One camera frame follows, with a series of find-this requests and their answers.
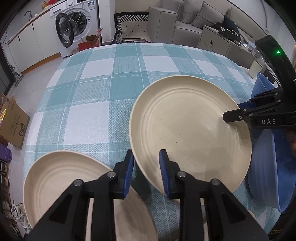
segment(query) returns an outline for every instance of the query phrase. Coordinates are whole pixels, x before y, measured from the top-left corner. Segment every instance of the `metal bolt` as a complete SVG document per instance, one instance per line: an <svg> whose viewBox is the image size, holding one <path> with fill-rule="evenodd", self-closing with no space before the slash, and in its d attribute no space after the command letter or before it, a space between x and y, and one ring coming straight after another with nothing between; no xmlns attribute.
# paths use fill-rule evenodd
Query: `metal bolt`
<svg viewBox="0 0 296 241"><path fill-rule="evenodd" d="M179 177L186 177L186 172L180 171L178 172Z"/></svg>
<svg viewBox="0 0 296 241"><path fill-rule="evenodd" d="M83 181L82 181L81 179L76 179L76 180L73 182L74 186L76 186L76 187L80 186L82 183L83 183Z"/></svg>
<svg viewBox="0 0 296 241"><path fill-rule="evenodd" d="M111 177L115 177L116 176L116 172L108 172L107 173L107 176L110 177L110 178Z"/></svg>
<svg viewBox="0 0 296 241"><path fill-rule="evenodd" d="M214 186L219 186L219 185L220 185L220 181L219 181L218 179L213 179L213 180L212 180L212 184L213 184Z"/></svg>

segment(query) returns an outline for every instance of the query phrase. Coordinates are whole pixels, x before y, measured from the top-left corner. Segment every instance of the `white cabinet door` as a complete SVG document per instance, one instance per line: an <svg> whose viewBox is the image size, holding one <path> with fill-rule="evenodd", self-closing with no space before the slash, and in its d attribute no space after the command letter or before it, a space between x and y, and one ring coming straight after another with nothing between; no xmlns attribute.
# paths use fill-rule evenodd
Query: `white cabinet door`
<svg viewBox="0 0 296 241"><path fill-rule="evenodd" d="M44 58L59 53L59 38L55 27L55 19L50 12L45 13L33 22L35 35Z"/></svg>
<svg viewBox="0 0 296 241"><path fill-rule="evenodd" d="M20 32L20 34L9 44L9 48L13 59L21 72L44 59L32 24Z"/></svg>

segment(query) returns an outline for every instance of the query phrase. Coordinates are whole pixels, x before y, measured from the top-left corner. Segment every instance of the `faucet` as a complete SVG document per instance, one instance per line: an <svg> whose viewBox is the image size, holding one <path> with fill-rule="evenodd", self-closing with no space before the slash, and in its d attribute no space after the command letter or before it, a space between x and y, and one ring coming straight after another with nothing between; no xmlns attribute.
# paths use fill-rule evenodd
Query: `faucet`
<svg viewBox="0 0 296 241"><path fill-rule="evenodd" d="M26 16L26 14L27 14L28 12L30 13L30 17L31 17L31 19L32 19L32 13L31 13L31 11L26 11L25 16Z"/></svg>

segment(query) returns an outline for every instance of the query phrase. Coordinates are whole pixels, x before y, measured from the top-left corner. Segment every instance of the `checkered tablecloth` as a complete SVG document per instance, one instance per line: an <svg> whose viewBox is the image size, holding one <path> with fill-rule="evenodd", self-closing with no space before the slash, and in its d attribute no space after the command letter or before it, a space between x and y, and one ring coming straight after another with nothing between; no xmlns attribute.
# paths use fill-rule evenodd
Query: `checkered tablecloth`
<svg viewBox="0 0 296 241"><path fill-rule="evenodd" d="M111 168L131 148L128 124L139 94L170 75L208 80L236 103L250 98L253 83L234 62L208 51L170 44L132 43L84 50L63 61L31 118L24 176L43 154L74 150ZM176 240L179 204L159 193L135 167L132 186L146 203L160 240ZM266 232L280 213L254 200L244 181L234 195Z"/></svg>

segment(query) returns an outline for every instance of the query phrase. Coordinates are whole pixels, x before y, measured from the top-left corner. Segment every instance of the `wooden baseboard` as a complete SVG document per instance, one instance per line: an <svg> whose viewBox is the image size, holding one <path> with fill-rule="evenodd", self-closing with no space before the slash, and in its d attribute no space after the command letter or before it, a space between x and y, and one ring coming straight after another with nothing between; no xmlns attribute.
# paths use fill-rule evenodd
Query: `wooden baseboard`
<svg viewBox="0 0 296 241"><path fill-rule="evenodd" d="M46 63L48 63L49 61L52 61L52 60L54 60L54 59L56 59L56 58L59 58L59 57L61 57L61 53L56 53L56 54L54 54L54 55L52 55L52 56L49 56L49 57L47 57L47 58L45 58L45 59L39 61L38 63L33 64L33 65L30 66L29 68L25 69L25 70L22 72L22 74L26 74L26 73L30 72L31 70L36 69L37 67L39 67L39 66L41 66L41 65L43 65L43 64L46 64Z"/></svg>

